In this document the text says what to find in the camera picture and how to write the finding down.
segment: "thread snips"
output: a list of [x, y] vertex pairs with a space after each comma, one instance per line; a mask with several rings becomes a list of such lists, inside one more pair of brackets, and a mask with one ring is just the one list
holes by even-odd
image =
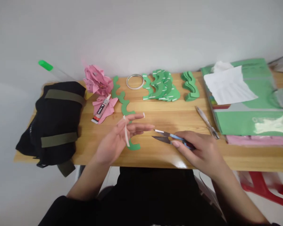
[[173, 139], [177, 139], [177, 140], [181, 140], [182, 143], [188, 148], [190, 149], [191, 151], [195, 150], [196, 148], [194, 147], [193, 144], [191, 144], [190, 142], [188, 142], [187, 140], [185, 140], [184, 138], [181, 138], [181, 137], [178, 137], [174, 134], [171, 134], [171, 133], [168, 133], [168, 132], [164, 132], [164, 131], [161, 131], [161, 130], [157, 130], [157, 129], [154, 129], [155, 132], [163, 135], [163, 137], [159, 137], [159, 136], [152, 136], [153, 138], [159, 140], [159, 141], [162, 141], [162, 142], [165, 142], [165, 143], [168, 143], [168, 144], [171, 144], [171, 140], [169, 140], [169, 137], [173, 138]]

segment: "hand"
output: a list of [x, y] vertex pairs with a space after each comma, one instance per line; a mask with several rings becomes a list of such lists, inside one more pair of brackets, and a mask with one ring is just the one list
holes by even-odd
[[219, 179], [225, 171], [230, 169], [218, 151], [216, 140], [212, 136], [192, 131], [180, 131], [176, 132], [175, 135], [186, 139], [197, 149], [191, 151], [179, 141], [172, 141], [172, 145], [193, 166], [213, 180]]
[[127, 124], [128, 138], [139, 134], [143, 134], [144, 131], [150, 131], [154, 128], [154, 125], [143, 123], [131, 123], [130, 121], [141, 119], [144, 115], [134, 114], [128, 115], [125, 119], [121, 119], [116, 126], [103, 138], [100, 142], [97, 152], [95, 154], [96, 161], [101, 164], [111, 165], [121, 154], [126, 146], [125, 139], [125, 124]]

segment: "pen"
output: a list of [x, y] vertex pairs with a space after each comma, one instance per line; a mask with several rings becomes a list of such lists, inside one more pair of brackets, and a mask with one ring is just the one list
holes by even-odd
[[220, 137], [218, 136], [216, 130], [214, 129], [214, 127], [212, 127], [212, 125], [208, 121], [208, 118], [205, 116], [204, 112], [197, 106], [196, 106], [196, 110], [197, 110], [198, 114], [200, 115], [200, 117], [202, 117], [202, 119], [204, 120], [204, 122], [208, 126], [208, 129], [211, 132], [211, 134], [213, 135], [213, 137], [215, 137], [217, 140], [220, 139]]

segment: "roll of tape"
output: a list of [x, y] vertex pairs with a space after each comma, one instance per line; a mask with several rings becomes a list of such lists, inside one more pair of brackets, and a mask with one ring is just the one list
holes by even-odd
[[[142, 84], [141, 84], [139, 87], [136, 87], [136, 88], [133, 88], [133, 87], [129, 86], [128, 81], [129, 81], [129, 79], [132, 78], [132, 77], [141, 77], [141, 79], [142, 79]], [[127, 86], [128, 86], [130, 89], [140, 89], [140, 88], [144, 85], [144, 82], [145, 82], [145, 80], [144, 80], [144, 78], [142, 77], [142, 75], [140, 75], [140, 74], [133, 74], [133, 75], [130, 75], [130, 76], [127, 78], [126, 84], [127, 84]]]

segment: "green marker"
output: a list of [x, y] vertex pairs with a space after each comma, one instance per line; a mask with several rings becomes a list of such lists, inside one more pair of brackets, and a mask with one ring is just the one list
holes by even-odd
[[51, 72], [56, 78], [59, 79], [60, 82], [68, 82], [68, 81], [76, 81], [70, 75], [66, 74], [65, 72], [61, 71], [57, 67], [53, 67], [51, 64], [47, 63], [44, 60], [39, 61], [39, 65], [49, 72]]

